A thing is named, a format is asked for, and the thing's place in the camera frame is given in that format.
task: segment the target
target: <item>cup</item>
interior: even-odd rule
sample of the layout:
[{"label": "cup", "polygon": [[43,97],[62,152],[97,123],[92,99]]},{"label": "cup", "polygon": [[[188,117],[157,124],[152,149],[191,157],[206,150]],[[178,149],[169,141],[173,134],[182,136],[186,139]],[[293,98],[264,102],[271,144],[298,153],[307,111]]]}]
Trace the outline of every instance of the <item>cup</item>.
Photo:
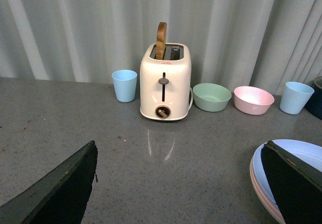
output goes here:
[{"label": "cup", "polygon": [[288,114],[298,114],[310,99],[314,89],[299,82],[285,84],[280,109]]},{"label": "cup", "polygon": [[120,102],[131,102],[135,97],[137,73],[129,69],[112,73],[116,99]]},{"label": "cup", "polygon": [[314,79],[314,93],[306,104],[307,110],[315,117],[322,119],[322,77]]}]

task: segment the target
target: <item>light blue cup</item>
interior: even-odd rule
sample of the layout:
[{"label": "light blue cup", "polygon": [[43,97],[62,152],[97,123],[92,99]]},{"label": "light blue cup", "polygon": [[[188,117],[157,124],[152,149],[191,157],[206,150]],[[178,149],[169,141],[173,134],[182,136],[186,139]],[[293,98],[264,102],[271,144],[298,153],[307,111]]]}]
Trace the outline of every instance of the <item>light blue cup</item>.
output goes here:
[{"label": "light blue cup", "polygon": [[137,73],[129,69],[122,69],[112,73],[116,99],[120,102],[134,100]]},{"label": "light blue cup", "polygon": [[314,89],[299,82],[285,84],[280,109],[288,114],[298,114],[310,99]]}]

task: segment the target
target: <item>plate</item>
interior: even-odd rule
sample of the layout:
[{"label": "plate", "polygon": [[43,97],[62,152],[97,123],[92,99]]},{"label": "plate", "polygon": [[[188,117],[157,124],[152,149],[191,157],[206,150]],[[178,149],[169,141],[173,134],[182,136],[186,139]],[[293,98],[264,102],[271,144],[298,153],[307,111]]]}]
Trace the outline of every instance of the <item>plate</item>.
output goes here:
[{"label": "plate", "polygon": [[[307,162],[319,171],[322,171],[322,147],[314,145],[312,143],[291,139],[277,139],[273,140],[273,142],[283,149],[289,151],[291,154],[297,156],[301,160]],[[259,146],[253,155],[254,176],[264,195],[278,209],[262,164],[261,150],[263,147],[264,144]]]}]

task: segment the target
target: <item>cream toaster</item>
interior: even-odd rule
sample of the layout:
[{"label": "cream toaster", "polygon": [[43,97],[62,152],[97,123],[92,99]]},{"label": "cream toaster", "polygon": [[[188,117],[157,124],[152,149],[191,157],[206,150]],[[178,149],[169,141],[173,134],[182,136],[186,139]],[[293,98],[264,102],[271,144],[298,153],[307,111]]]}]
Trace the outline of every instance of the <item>cream toaster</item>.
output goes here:
[{"label": "cream toaster", "polygon": [[180,120],[193,102],[189,49],[184,44],[166,43],[163,58],[156,59],[156,54],[157,45],[152,44],[141,62],[140,112],[154,120]]}]

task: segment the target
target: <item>toaster knob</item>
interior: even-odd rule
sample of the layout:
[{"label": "toaster knob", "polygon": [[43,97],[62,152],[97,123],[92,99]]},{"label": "toaster knob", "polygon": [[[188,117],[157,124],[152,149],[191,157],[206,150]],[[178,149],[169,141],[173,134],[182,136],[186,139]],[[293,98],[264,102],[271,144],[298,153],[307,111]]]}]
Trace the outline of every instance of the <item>toaster knob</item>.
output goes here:
[{"label": "toaster knob", "polygon": [[170,113],[170,108],[167,106],[158,106],[155,110],[155,114],[162,119],[169,117]]}]

